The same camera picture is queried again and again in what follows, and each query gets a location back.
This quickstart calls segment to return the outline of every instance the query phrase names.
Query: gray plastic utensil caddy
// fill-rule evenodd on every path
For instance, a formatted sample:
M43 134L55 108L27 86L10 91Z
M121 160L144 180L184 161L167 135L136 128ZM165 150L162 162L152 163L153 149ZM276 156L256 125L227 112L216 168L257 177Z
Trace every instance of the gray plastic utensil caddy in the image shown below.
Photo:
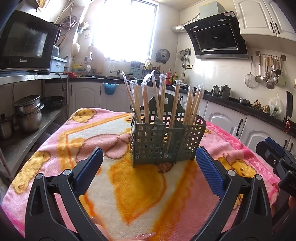
M149 101L149 124L137 123L132 108L131 122L131 153L133 167L135 164L156 164L193 160L196 148L205 133L206 121L196 115L194 125L183 125L185 110L178 101L174 128L169 129L174 96L166 93L168 103L164 107L164 121L157 118L155 97ZM141 118L144 122L144 108L141 108ZM172 140L168 157L164 158L166 137L172 132Z

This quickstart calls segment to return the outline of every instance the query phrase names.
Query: pink blanket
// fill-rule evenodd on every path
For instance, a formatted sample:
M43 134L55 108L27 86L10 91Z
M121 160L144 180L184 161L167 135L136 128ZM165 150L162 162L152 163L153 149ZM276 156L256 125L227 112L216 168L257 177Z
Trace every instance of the pink blanket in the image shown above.
M130 113L103 109L80 109L54 133L25 164L4 197L2 208L24 235L25 209L33 178L59 175L86 159L95 147L104 161L80 201L87 213L97 217L112 240L156 232L152 241L190 240L215 207L211 192L196 161L158 166L131 166ZM210 155L239 175L263 176L268 196L279 179L266 162L239 140L207 123L201 140ZM224 229L228 229L241 201L238 197ZM60 197L57 202L68 228L75 230Z

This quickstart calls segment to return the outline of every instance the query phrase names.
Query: plastic bag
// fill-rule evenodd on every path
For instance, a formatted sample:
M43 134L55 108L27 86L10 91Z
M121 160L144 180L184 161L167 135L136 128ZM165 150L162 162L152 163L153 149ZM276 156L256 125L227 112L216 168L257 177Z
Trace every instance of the plastic bag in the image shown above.
M278 93L276 93L275 97L270 98L268 105L271 116L280 120L283 120L285 118L284 105L281 99L279 98Z

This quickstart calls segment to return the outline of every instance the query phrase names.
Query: stainless steel pot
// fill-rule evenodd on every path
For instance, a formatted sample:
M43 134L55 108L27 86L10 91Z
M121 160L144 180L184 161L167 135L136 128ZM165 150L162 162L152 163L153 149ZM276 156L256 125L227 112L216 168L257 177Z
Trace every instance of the stainless steel pot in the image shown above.
M228 85L221 86L220 97L229 99L231 88Z
M13 120L12 117L6 118L5 114L1 114L0 120L0 138L2 140L7 140L13 136L14 128L13 128Z
M249 105L250 101L244 98L239 98L239 102L243 105Z
M40 107L40 95L30 95L22 98L12 105L15 109L15 114L26 114Z
M39 129L42 122L42 113L44 104L42 104L35 111L26 115L16 115L17 124L24 132L33 132Z
M220 92L219 86L214 85L211 92L212 92L212 96L219 97L220 96L220 94L219 94L219 92Z

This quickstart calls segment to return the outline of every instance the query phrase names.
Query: microwave oven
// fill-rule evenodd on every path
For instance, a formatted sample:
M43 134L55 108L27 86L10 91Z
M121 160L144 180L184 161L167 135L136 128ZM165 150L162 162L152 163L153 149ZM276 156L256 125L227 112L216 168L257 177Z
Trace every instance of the microwave oven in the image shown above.
M196 58L248 58L234 12L216 14L184 26Z
M0 71L47 71L59 27L15 10L0 36Z

